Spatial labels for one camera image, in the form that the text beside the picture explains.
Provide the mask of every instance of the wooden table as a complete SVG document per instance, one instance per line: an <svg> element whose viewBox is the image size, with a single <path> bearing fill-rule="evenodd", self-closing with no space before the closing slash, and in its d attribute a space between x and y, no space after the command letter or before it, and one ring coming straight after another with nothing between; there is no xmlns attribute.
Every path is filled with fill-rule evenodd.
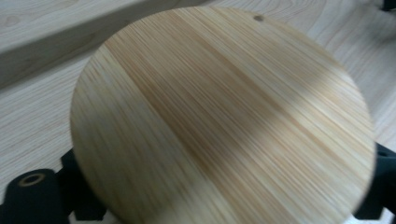
<svg viewBox="0 0 396 224"><path fill-rule="evenodd" d="M256 11L314 39L360 87L375 123L376 141L396 148L396 17L378 10L380 3L218 0L203 6ZM84 51L0 89L1 193L12 178L26 171L60 168L60 156L72 146L68 122L71 93L90 55L89 50ZM105 223L118 222L106 217Z"/></svg>

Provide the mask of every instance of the round hole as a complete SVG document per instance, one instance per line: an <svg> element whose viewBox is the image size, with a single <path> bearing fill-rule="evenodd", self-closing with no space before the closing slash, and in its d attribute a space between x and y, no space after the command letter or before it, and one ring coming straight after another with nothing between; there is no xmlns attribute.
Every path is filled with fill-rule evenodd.
<svg viewBox="0 0 396 224"><path fill-rule="evenodd" d="M387 157L388 154L385 152L378 152L378 156Z"/></svg>
<svg viewBox="0 0 396 224"><path fill-rule="evenodd" d="M44 177L45 177L44 174L28 175L28 176L24 177L19 182L19 186L20 187L29 187L29 186L35 185L35 184L41 182L44 179Z"/></svg>
<svg viewBox="0 0 396 224"><path fill-rule="evenodd" d="M264 16L255 16L253 17L255 21L264 21Z"/></svg>

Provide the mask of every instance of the wooden disc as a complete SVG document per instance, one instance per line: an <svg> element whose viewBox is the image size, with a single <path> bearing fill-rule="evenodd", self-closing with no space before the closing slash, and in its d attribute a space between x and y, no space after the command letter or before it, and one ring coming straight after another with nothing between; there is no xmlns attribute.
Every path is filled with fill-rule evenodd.
<svg viewBox="0 0 396 224"><path fill-rule="evenodd" d="M84 69L81 169L125 223L340 223L374 168L347 72L289 26L230 8L149 16Z"/></svg>

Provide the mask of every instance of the wood grain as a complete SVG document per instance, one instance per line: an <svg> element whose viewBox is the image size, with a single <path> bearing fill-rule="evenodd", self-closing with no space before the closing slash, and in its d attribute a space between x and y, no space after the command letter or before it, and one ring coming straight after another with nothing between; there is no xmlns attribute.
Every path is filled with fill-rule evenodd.
<svg viewBox="0 0 396 224"><path fill-rule="evenodd" d="M94 191L126 223L340 223L374 167L347 72L283 23L167 11L85 67L71 131Z"/></svg>
<svg viewBox="0 0 396 224"><path fill-rule="evenodd" d="M4 7L4 2L6 0L0 1L0 10L5 10L0 13L0 17L15 10L19 10L21 15L28 14L44 0L12 1L22 2L15 5L14 11ZM381 2L381 0L214 0L204 5L256 11L271 19L286 22L320 44L345 67L362 91L375 123L375 140L394 149L396 148L396 113L394 112L396 64L393 61L396 57L394 41L396 17L394 13L380 11ZM64 13L58 18L57 15L60 14L62 14L61 10L54 10L48 14L50 17L48 21L53 21L52 26L63 26L76 16L76 14ZM25 28L35 29L41 24L44 23L35 20ZM50 24L49 22L45 24L37 31L46 31ZM11 40L21 36L21 30L12 33L7 31L7 33ZM32 37L34 34L35 32L31 32L25 36ZM25 53L25 56L34 56L36 51L25 51ZM86 58L80 59L68 53L69 51L65 50L63 57L72 58L71 62L56 63L56 66L50 64L49 67L46 65L45 72L41 71L34 75L29 73L29 78L25 78L23 82L14 83L7 88L0 87L0 145L2 146L0 201L3 200L7 183L13 177L36 167L58 169L59 156L72 146L68 131L68 108L74 82ZM51 97L47 97L46 101L40 100L46 95ZM45 111L49 112L43 113L41 108L46 108ZM103 222L103 224L109 223L113 222L108 219ZM356 221L351 218L346 223L388 224L389 213L386 213L385 219L381 221Z"/></svg>
<svg viewBox="0 0 396 224"><path fill-rule="evenodd" d="M203 0L1 0L0 88L97 48L155 12Z"/></svg>

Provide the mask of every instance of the black plastic stand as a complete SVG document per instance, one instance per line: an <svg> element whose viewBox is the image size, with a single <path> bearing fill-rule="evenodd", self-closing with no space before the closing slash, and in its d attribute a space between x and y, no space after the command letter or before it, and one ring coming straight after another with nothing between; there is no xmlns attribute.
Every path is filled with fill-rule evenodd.
<svg viewBox="0 0 396 224"><path fill-rule="evenodd" d="M376 149L375 175L357 219L379 219L384 207L396 214L396 153L379 144ZM103 220L106 208L85 182L73 151L61 160L64 168L57 174L35 170L9 183L0 224L67 224L73 211L77 220Z"/></svg>
<svg viewBox="0 0 396 224"><path fill-rule="evenodd" d="M382 6L382 10L392 11L394 9L396 9L396 0L384 0L384 5Z"/></svg>
<svg viewBox="0 0 396 224"><path fill-rule="evenodd" d="M7 186L0 207L0 224L68 224L76 220L103 220L106 208L88 187L70 150L61 158L63 169L35 170Z"/></svg>

